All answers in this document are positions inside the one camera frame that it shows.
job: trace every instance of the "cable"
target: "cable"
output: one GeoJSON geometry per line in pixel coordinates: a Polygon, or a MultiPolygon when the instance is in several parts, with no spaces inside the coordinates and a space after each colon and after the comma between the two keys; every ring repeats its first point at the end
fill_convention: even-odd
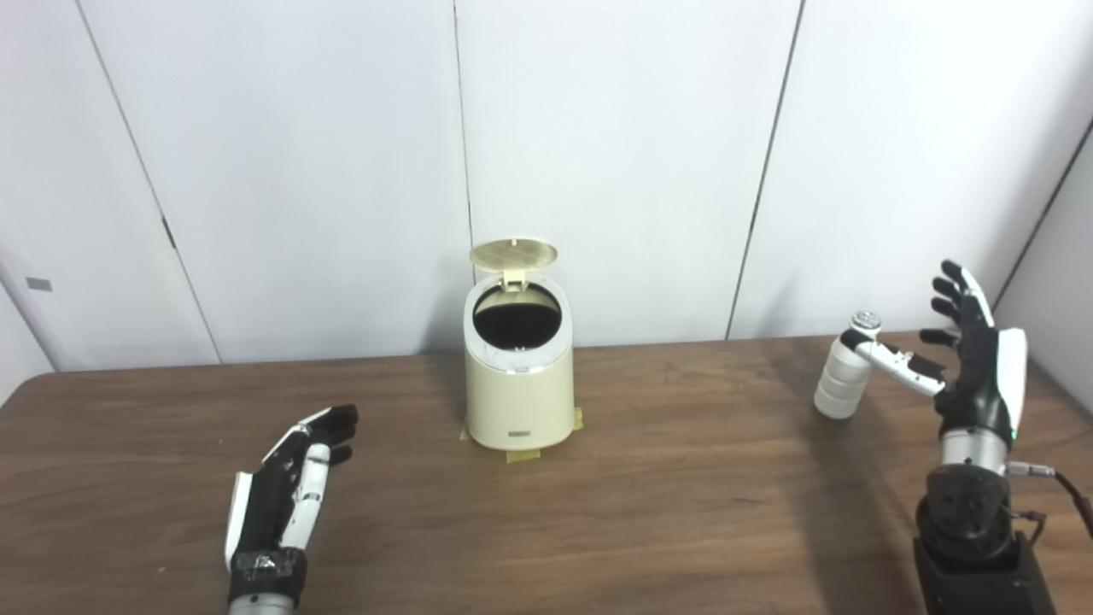
{"type": "Polygon", "coordinates": [[[1090,504],[1090,499],[1083,496],[1061,472],[1056,471],[1055,480],[1073,498],[1078,515],[1082,518],[1082,523],[1085,524],[1085,531],[1089,532],[1090,539],[1093,539],[1093,505],[1090,504]]]}
{"type": "Polygon", "coordinates": [[[1044,533],[1044,528],[1047,525],[1047,516],[1043,512],[1036,512],[1034,510],[1015,511],[1006,509],[1006,512],[1009,513],[1011,519],[1024,519],[1036,524],[1036,529],[1033,531],[1032,537],[1029,539],[1029,545],[1035,545],[1036,541],[1039,540],[1039,535],[1044,533]]]}

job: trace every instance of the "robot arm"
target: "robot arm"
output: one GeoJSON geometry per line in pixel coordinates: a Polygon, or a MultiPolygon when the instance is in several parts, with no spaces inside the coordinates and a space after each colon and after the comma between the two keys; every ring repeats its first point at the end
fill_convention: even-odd
{"type": "Polygon", "coordinates": [[[258,472],[236,475],[224,543],[231,615],[291,615],[299,605],[304,549],[327,473],[352,457],[352,449],[339,445],[354,436],[356,422],[352,405],[316,413],[289,429],[258,472]]]}
{"type": "Polygon", "coordinates": [[[963,267],[941,264],[933,310],[959,333],[924,330],[922,342],[955,351],[960,375],[847,331],[842,343],[910,389],[941,415],[941,464],[927,477],[915,515],[915,563],[931,615],[1054,615],[1030,541],[1014,532],[1006,478],[1024,399],[1027,345],[1021,330],[998,331],[982,287],[963,267]]]}

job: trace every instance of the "open lid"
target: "open lid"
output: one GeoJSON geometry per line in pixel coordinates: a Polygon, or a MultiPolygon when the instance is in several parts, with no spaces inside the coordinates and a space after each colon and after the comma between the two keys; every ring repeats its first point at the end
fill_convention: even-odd
{"type": "Polygon", "coordinates": [[[483,271],[532,271],[542,269],[557,258],[551,244],[527,237],[513,237],[484,243],[471,250],[471,262],[483,271]]]}

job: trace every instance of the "white bottle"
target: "white bottle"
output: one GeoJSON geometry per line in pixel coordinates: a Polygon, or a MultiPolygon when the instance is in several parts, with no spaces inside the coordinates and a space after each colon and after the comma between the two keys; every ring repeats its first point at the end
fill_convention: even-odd
{"type": "MultiPolygon", "coordinates": [[[[881,318],[872,312],[858,312],[850,319],[850,327],[875,340],[881,331],[881,318]]],[[[848,419],[858,410],[861,395],[869,383],[872,366],[843,346],[835,339],[827,353],[820,382],[812,403],[820,414],[834,419],[848,419]]]]}

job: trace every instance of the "trash can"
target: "trash can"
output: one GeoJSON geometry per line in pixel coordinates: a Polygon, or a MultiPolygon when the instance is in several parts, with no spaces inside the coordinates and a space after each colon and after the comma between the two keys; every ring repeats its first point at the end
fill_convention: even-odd
{"type": "Polygon", "coordinates": [[[467,431],[483,447],[530,451],[573,433],[569,304],[536,272],[555,258],[549,243],[520,237],[471,250],[471,262],[491,273],[463,307],[467,431]]]}

